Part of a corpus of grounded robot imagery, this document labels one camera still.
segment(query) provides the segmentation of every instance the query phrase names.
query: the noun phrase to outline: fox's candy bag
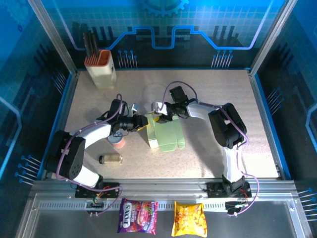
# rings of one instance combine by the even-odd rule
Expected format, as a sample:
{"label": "fox's candy bag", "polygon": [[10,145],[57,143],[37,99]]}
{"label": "fox's candy bag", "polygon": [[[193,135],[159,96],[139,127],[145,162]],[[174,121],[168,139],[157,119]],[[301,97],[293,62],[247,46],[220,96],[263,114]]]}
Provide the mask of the fox's candy bag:
{"label": "fox's candy bag", "polygon": [[155,235],[158,202],[141,202],[124,199],[120,206],[118,233],[141,232]]}
{"label": "fox's candy bag", "polygon": [[202,203],[181,204],[175,202],[174,215],[172,237],[181,235],[207,237],[207,222]]}

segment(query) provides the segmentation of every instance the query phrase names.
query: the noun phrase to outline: pen holder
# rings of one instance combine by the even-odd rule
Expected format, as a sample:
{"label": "pen holder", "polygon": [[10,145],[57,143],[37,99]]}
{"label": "pen holder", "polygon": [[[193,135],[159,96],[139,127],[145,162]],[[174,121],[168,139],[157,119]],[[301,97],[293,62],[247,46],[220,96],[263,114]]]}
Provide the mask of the pen holder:
{"label": "pen holder", "polygon": [[84,64],[97,88],[114,88],[117,75],[115,73],[111,51],[99,50],[98,58],[96,54],[93,54],[90,58],[85,58]]}

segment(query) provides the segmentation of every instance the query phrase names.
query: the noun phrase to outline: yellow chip bag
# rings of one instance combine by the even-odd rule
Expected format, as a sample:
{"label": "yellow chip bag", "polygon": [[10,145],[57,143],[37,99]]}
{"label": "yellow chip bag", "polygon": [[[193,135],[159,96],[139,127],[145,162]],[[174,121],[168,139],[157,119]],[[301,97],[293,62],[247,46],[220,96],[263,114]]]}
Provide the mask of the yellow chip bag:
{"label": "yellow chip bag", "polygon": [[174,215],[172,237],[181,235],[207,237],[207,222],[202,203],[181,204],[175,202]]}

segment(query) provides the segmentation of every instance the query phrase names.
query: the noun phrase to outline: blue glass wall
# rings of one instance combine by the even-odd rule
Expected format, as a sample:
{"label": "blue glass wall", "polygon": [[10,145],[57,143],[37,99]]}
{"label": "blue glass wall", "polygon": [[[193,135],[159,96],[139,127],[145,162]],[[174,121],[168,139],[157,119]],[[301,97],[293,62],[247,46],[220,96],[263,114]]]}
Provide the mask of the blue glass wall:
{"label": "blue glass wall", "polygon": [[45,0],[77,67],[83,32],[116,68],[250,67],[284,0]]}
{"label": "blue glass wall", "polygon": [[27,1],[0,0],[0,237],[14,237],[68,71]]}
{"label": "blue glass wall", "polygon": [[[315,1],[298,0],[258,72],[290,174],[299,191],[311,187],[313,193],[317,192],[316,13]],[[316,237],[317,223],[310,225]]]}

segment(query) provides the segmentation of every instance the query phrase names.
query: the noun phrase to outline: gear logo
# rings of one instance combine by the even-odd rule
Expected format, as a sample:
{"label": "gear logo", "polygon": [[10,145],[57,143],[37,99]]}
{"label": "gear logo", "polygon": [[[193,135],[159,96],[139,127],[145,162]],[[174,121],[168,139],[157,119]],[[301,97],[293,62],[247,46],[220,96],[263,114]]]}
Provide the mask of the gear logo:
{"label": "gear logo", "polygon": [[139,0],[143,6],[143,10],[147,10],[149,14],[154,13],[155,16],[165,17],[177,14],[179,10],[184,9],[184,5],[189,3],[188,0]]}
{"label": "gear logo", "polygon": [[27,0],[0,0],[0,6],[6,6],[13,19],[21,24],[29,13]]}

